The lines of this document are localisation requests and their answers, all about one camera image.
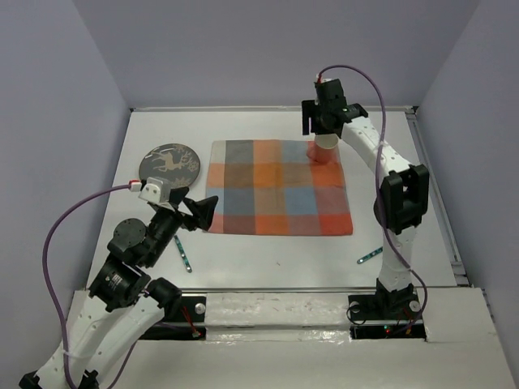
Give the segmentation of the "pink mug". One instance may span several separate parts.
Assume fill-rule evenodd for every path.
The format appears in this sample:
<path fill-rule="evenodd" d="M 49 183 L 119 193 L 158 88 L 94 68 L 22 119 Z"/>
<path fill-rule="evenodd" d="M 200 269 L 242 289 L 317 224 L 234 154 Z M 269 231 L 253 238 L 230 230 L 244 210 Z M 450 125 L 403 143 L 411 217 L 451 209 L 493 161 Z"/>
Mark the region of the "pink mug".
<path fill-rule="evenodd" d="M 307 149 L 307 157 L 319 164 L 337 161 L 338 137 L 335 134 L 315 135 Z"/>

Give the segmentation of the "grey reindeer plate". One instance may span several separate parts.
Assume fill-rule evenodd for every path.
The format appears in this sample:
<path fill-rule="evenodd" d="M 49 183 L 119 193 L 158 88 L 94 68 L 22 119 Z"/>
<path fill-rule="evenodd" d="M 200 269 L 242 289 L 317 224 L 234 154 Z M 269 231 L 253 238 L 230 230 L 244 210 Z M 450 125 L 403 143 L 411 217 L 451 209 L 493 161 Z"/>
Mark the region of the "grey reindeer plate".
<path fill-rule="evenodd" d="M 191 186 L 200 170 L 200 158 L 192 148 L 181 143 L 167 143 L 153 148 L 144 156 L 139 165 L 139 178 L 157 177 L 178 188 Z"/>

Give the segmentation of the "green handled spoon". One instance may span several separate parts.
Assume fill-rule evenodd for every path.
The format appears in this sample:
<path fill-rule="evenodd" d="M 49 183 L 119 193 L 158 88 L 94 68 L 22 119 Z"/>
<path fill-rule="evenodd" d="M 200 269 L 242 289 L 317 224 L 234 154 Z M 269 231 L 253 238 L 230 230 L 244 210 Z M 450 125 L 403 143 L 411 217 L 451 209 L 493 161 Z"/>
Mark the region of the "green handled spoon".
<path fill-rule="evenodd" d="M 182 243 L 181 243 L 181 241 L 180 241 L 180 239 L 179 239 L 179 237 L 177 235 L 174 236 L 174 242 L 175 242 L 175 245 L 176 245 L 176 247 L 178 249 L 178 253 L 179 253 L 180 257 L 181 257 L 181 260 L 183 262 L 183 265 L 184 265 L 186 271 L 188 273 L 192 273 L 191 264 L 189 262 L 187 254 L 186 254 L 186 252 L 185 252 L 185 250 L 183 248 L 183 245 L 182 245 Z"/>

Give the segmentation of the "checkered orange blue cloth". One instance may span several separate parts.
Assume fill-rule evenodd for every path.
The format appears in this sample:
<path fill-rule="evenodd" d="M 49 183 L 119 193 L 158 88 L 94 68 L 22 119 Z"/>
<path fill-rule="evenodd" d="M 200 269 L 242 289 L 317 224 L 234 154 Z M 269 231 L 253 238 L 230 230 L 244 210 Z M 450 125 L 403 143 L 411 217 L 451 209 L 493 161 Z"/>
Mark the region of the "checkered orange blue cloth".
<path fill-rule="evenodd" d="M 213 142 L 206 195 L 218 198 L 210 233 L 350 236 L 354 225 L 339 151 L 309 158 L 312 141 Z"/>

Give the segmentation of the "green handled fork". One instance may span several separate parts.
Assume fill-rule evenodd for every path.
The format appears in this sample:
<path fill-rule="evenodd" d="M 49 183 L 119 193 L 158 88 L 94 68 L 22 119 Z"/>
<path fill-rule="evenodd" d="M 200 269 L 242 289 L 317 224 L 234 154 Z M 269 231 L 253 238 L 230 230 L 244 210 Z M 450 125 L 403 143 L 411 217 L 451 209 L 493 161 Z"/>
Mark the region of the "green handled fork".
<path fill-rule="evenodd" d="M 357 264 L 363 264 L 366 261 L 368 261 L 368 260 L 374 258 L 375 256 L 381 254 L 382 252 L 383 252 L 383 248 L 379 247 L 376 250 L 373 250 L 372 252 L 363 255 L 360 259 L 357 260 Z"/>

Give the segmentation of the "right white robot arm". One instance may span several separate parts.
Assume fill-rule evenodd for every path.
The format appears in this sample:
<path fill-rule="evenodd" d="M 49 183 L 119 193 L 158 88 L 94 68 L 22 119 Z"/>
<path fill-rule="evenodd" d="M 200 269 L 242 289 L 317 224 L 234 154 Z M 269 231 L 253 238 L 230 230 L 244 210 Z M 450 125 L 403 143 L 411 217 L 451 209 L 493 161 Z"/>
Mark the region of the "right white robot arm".
<path fill-rule="evenodd" d="M 339 79 L 317 79 L 316 97 L 302 102 L 302 132 L 316 140 L 342 140 L 358 154 L 375 177 L 373 212 L 382 228 L 382 265 L 373 294 L 349 297 L 349 321 L 413 323 L 421 318 L 422 302 L 413 282 L 420 276 L 411 267 L 414 238 L 429 204 L 430 173 L 413 165 L 385 140 L 368 112 L 348 104 Z"/>

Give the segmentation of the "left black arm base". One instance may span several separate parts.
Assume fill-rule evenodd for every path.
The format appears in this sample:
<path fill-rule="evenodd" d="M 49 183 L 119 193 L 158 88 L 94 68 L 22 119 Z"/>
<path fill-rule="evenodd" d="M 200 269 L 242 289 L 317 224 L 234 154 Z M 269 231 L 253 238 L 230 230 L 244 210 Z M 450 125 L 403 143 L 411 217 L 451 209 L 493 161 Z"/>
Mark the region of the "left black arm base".
<path fill-rule="evenodd" d="M 168 313 L 159 323 L 150 327 L 141 340 L 205 340 L 205 314 L 207 296 L 187 294 L 182 296 L 178 310 Z"/>

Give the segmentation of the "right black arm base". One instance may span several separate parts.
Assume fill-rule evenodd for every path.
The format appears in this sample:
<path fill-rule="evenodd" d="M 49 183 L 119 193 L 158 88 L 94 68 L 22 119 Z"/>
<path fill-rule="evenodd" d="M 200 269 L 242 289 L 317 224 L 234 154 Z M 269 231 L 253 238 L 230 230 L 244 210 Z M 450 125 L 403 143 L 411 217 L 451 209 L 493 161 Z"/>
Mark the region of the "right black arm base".
<path fill-rule="evenodd" d="M 348 303 L 346 318 L 352 340 L 427 338 L 422 319 L 416 319 L 421 309 L 416 294 L 386 311 L 377 305 L 374 294 L 348 296 Z"/>

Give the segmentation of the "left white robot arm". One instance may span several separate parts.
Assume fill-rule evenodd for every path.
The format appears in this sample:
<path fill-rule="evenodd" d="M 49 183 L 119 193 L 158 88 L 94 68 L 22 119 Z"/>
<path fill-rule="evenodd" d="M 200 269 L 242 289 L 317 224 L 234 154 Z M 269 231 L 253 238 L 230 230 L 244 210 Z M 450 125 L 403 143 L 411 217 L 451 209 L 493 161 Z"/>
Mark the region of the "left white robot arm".
<path fill-rule="evenodd" d="M 128 361 L 149 328 L 182 308 L 181 290 L 165 278 L 152 279 L 145 269 L 157 263 L 179 229 L 208 231 L 218 197 L 196 202 L 187 197 L 188 188 L 172 189 L 151 178 L 119 189 L 138 193 L 155 214 L 147 224 L 130 218 L 115 227 L 109 254 L 72 321 L 65 318 L 49 276 L 49 244 L 59 224 L 48 232 L 42 267 L 62 341 L 39 370 L 20 379 L 21 388 L 98 388 L 117 361 Z"/>

